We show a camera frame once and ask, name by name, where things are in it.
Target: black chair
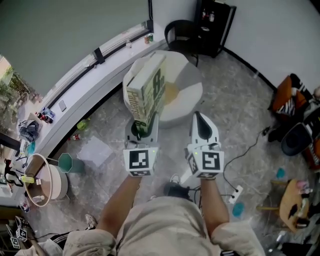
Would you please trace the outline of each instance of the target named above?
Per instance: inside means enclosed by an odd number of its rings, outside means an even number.
[[[168,33],[174,29],[174,41],[168,41]],[[166,43],[169,51],[175,51],[184,55],[190,54],[196,58],[195,66],[198,66],[198,36],[197,26],[190,20],[175,20],[169,23],[164,30]]]

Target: power strip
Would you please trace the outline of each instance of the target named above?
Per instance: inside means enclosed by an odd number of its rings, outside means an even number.
[[[244,188],[242,186],[238,185],[236,187],[236,190],[233,192],[233,194],[232,194],[233,196],[230,196],[230,198],[229,198],[230,204],[234,204],[238,200],[238,198],[239,198],[241,192],[244,190]]]

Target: sneaker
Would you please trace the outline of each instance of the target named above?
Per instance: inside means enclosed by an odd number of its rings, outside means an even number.
[[[175,173],[171,176],[170,182],[177,183],[178,185],[180,185],[180,176]]]
[[[87,228],[88,230],[95,229],[98,225],[96,218],[93,217],[91,214],[86,214],[85,220],[88,225],[88,228]]]

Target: tiled floor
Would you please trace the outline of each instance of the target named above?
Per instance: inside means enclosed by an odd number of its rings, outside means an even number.
[[[217,58],[201,56],[198,68],[203,75],[203,99],[198,110],[207,115],[219,130],[224,162],[241,155],[248,146],[255,143],[258,133],[270,126],[273,119],[267,110],[273,91],[235,58],[222,52]],[[91,116],[81,140],[68,141],[60,152],[73,156],[83,151],[93,152],[92,159],[85,160],[85,174],[69,174],[69,190],[66,199],[48,204],[43,208],[33,208],[28,214],[36,235],[64,233],[86,227],[84,215],[99,214],[110,196],[116,191],[127,173],[124,168],[124,128],[131,113],[124,105],[122,91],[118,91]],[[155,175],[142,179],[135,204],[146,202],[150,196],[159,194],[162,185],[171,174],[182,175],[188,168],[184,148],[189,143],[191,119],[170,129],[160,129],[160,151],[155,166]],[[111,155],[100,154],[88,144],[96,137],[112,150]],[[238,199],[245,206],[240,218],[232,216],[233,205],[228,204],[231,220],[248,220],[258,238],[267,248],[277,237],[279,223],[269,213],[256,210],[257,205],[276,206],[278,196],[268,197],[272,190],[271,179],[276,178],[278,168],[284,168],[285,178],[307,179],[310,175],[303,158],[285,156],[279,143],[268,143],[266,137],[259,137],[257,145],[244,157],[233,161],[226,169],[226,177],[234,185],[243,187]],[[221,194],[230,194],[233,189],[217,178]]]

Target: person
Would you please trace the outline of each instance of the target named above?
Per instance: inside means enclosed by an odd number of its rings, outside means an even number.
[[[229,222],[214,179],[201,179],[199,208],[177,175],[164,195],[132,208],[141,177],[128,176],[106,203],[95,230],[73,231],[64,256],[264,256],[247,222]]]
[[[95,217],[91,214],[85,215],[87,228],[85,230],[94,230],[98,223]],[[54,236],[47,239],[45,242],[39,242],[32,245],[29,249],[21,249],[15,255],[16,256],[37,256],[37,255],[48,255],[48,256],[62,256],[63,250],[67,241],[67,237],[70,232],[64,234],[55,234]]]

